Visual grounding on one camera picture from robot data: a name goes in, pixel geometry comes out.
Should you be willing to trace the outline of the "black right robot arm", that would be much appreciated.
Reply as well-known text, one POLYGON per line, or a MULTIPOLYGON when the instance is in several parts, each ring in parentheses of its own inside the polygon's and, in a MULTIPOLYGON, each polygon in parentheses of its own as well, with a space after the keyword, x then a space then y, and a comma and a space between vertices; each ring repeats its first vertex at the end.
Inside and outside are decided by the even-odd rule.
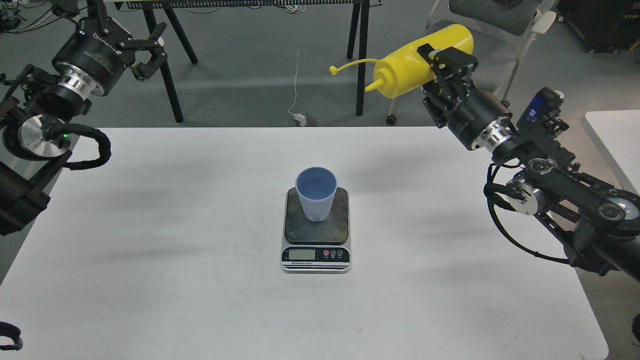
POLYGON ((516 123, 508 105, 478 88, 479 62, 455 47, 417 48, 434 73, 422 85, 425 105, 439 128, 448 128, 473 151, 487 149, 483 192, 494 225, 521 248, 495 207, 532 215, 562 244, 564 259, 526 248, 537 258, 605 276, 621 271, 640 278, 639 196, 579 170, 574 153, 557 141, 569 129, 559 118, 563 95, 544 87, 516 123))

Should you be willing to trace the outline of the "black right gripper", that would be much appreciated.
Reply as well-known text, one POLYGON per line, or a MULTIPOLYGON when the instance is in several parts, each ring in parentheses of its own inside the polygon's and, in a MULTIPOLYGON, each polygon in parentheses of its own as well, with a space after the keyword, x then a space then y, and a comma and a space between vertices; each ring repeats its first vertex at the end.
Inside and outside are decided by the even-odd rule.
POLYGON ((473 84, 477 57, 455 47, 436 50, 430 44, 417 48, 435 78, 422 85, 423 104, 438 129, 448 128, 468 151, 493 153, 514 138, 509 125, 512 112, 492 93, 473 84))

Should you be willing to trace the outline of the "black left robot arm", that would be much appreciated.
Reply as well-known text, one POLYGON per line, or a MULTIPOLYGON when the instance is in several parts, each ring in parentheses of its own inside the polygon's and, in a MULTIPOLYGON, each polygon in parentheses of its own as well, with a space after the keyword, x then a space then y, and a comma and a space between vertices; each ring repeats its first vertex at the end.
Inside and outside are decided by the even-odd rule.
POLYGON ((53 0, 50 12, 75 25, 52 60, 51 74, 28 64, 13 80, 1 75, 7 92, 1 100, 2 143, 15 157, 44 162, 25 178, 1 164, 1 235, 22 231, 50 203, 45 187, 63 168, 89 170, 110 159, 111 142, 93 127, 73 123, 92 106, 90 96, 105 97, 126 69, 134 78, 151 78, 167 61, 158 23, 146 39, 133 35, 106 11, 102 0, 87 1, 80 16, 75 0, 53 0))

